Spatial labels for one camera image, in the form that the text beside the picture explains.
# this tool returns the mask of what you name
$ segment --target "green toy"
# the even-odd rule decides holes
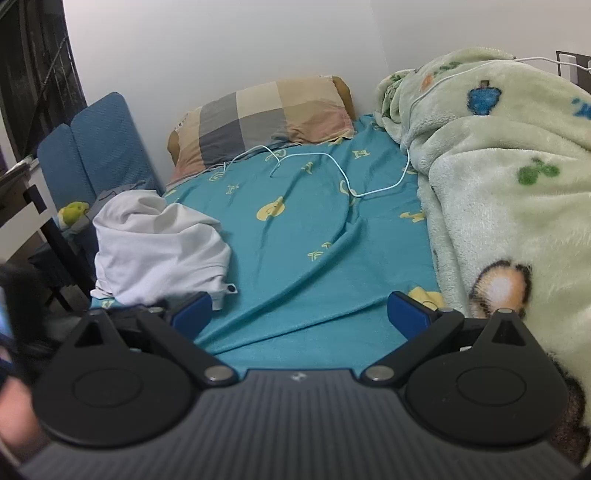
[[[82,217],[88,210],[90,205],[86,202],[72,202],[61,208],[57,212],[56,223],[60,227],[60,230],[64,231],[74,225],[80,217]]]

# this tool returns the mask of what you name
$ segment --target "white cloth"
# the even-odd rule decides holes
[[[222,308],[231,251],[216,219],[179,203],[167,206],[153,190],[130,190],[108,201],[93,224],[94,298],[150,305],[206,291],[213,309]]]

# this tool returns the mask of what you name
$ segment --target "light green blanket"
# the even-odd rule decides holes
[[[398,72],[378,86],[375,119],[420,172],[445,300],[478,317],[520,312],[574,379],[555,442],[587,463],[591,95],[511,58],[471,48]]]

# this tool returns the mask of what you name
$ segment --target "pillow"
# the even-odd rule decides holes
[[[314,144],[354,133],[332,77],[277,80],[239,90],[187,113],[177,125],[168,140],[173,160],[178,155],[169,185],[256,145]]]

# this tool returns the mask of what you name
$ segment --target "window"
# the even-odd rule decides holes
[[[0,0],[0,109],[17,160],[85,107],[62,0]]]

